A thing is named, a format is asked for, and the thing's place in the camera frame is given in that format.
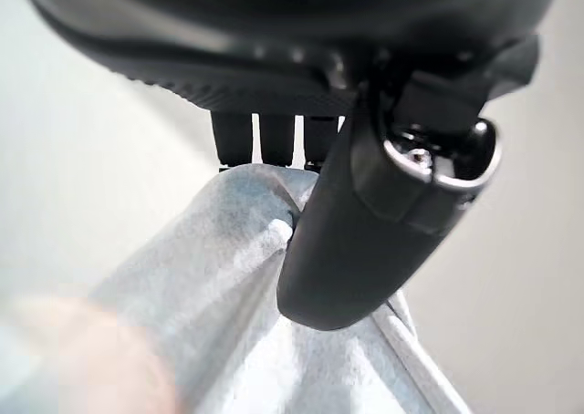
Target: black rubber tab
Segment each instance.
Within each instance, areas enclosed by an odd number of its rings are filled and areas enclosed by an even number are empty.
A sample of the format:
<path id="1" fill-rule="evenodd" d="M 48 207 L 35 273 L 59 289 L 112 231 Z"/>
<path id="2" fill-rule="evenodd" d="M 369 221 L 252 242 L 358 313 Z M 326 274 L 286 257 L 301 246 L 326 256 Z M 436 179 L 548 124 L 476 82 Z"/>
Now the black rubber tab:
<path id="1" fill-rule="evenodd" d="M 305 170 L 319 172 L 339 132 L 338 117 L 304 118 Z"/>
<path id="2" fill-rule="evenodd" d="M 221 164 L 234 167 L 251 163 L 254 148 L 252 116 L 213 111 L 211 120 Z"/>
<path id="3" fill-rule="evenodd" d="M 275 166 L 292 164 L 294 122 L 294 115 L 260 115 L 259 128 L 264 163 Z"/>

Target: light gray cloth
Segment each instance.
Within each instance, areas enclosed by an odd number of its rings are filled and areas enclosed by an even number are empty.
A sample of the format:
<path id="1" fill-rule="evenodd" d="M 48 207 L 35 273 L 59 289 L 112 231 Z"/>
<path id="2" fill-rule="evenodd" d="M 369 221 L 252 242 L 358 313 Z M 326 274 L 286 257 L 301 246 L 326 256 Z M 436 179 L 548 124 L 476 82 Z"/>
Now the light gray cloth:
<path id="1" fill-rule="evenodd" d="M 279 270 L 316 178 L 266 165 L 220 174 L 90 302 L 147 334 L 176 412 L 469 412 L 418 344 L 401 293 L 336 332 L 278 313 Z M 60 412 L 71 388 L 39 376 L 3 412 Z"/>

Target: metal screw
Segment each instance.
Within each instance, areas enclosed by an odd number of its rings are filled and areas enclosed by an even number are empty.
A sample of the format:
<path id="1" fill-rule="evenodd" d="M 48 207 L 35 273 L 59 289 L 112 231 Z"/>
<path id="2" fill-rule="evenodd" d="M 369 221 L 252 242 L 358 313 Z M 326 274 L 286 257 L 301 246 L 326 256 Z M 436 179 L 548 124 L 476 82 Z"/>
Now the metal screw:
<path id="1" fill-rule="evenodd" d="M 413 150 L 409 150 L 405 157 L 420 165 L 420 167 L 424 168 L 425 170 L 432 166 L 432 154 L 430 154 L 430 152 L 424 148 L 415 148 Z"/>

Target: white wall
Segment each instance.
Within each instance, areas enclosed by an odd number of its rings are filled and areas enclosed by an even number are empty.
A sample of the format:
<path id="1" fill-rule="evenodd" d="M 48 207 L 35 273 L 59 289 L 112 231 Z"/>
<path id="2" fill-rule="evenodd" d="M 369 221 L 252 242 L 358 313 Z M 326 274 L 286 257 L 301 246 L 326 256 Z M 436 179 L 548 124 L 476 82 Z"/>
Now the white wall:
<path id="1" fill-rule="evenodd" d="M 584 412 L 582 2 L 558 0 L 535 85 L 489 107 L 502 169 L 407 287 L 423 343 L 477 412 Z M 22 328 L 15 297 L 84 294 L 217 163 L 206 112 L 87 61 L 24 0 L 0 0 L 0 36 L 1 395 L 32 367 L 2 338 Z"/>

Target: black plastic device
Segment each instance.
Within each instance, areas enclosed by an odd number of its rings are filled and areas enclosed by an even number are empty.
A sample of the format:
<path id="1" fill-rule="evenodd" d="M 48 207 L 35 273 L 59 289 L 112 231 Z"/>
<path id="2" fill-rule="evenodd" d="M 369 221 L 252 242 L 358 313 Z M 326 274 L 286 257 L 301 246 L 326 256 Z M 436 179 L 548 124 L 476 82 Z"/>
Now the black plastic device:
<path id="1" fill-rule="evenodd" d="M 480 112 L 530 82 L 551 2 L 32 1 L 90 58 L 210 109 L 226 168 L 251 160 L 251 113 L 264 160 L 288 166 L 305 116 L 321 173 L 277 295 L 321 330 L 381 305 L 490 181 L 500 142 Z"/>

